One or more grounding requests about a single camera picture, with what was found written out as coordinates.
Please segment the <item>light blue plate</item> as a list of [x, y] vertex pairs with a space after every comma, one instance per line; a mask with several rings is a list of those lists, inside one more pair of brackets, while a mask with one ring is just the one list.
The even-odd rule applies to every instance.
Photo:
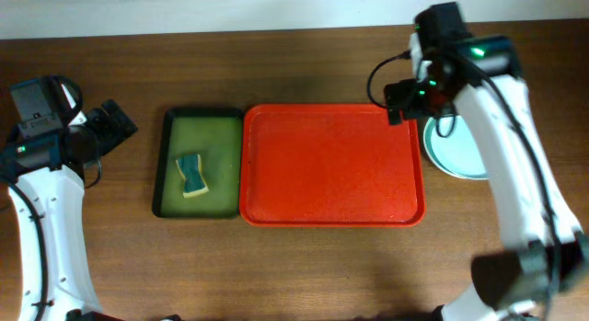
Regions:
[[486, 180], [487, 170], [465, 121], [446, 117], [430, 118], [422, 134], [425, 153], [440, 170], [455, 178]]

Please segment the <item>green and yellow sponge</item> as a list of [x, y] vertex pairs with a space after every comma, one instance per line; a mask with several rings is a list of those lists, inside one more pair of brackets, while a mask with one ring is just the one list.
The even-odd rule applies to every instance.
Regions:
[[199, 154], [184, 155], [176, 160], [176, 165], [184, 181], [184, 198], [197, 197], [209, 191], [202, 175], [202, 157]]

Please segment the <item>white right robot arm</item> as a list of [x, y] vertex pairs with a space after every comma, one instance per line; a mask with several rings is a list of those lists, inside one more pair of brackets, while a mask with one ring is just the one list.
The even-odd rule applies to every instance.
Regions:
[[512, 43], [466, 32], [414, 33], [413, 76], [386, 88], [389, 119], [459, 116], [487, 171], [503, 251], [472, 259], [470, 286], [436, 320], [526, 320], [588, 275], [588, 237], [537, 135]]

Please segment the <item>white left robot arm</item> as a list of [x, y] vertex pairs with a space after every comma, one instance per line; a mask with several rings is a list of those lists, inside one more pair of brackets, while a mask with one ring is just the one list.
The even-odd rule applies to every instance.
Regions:
[[106, 320], [94, 290], [82, 224], [85, 164], [137, 131], [112, 99], [86, 121], [8, 143], [1, 180], [17, 216], [21, 320]]

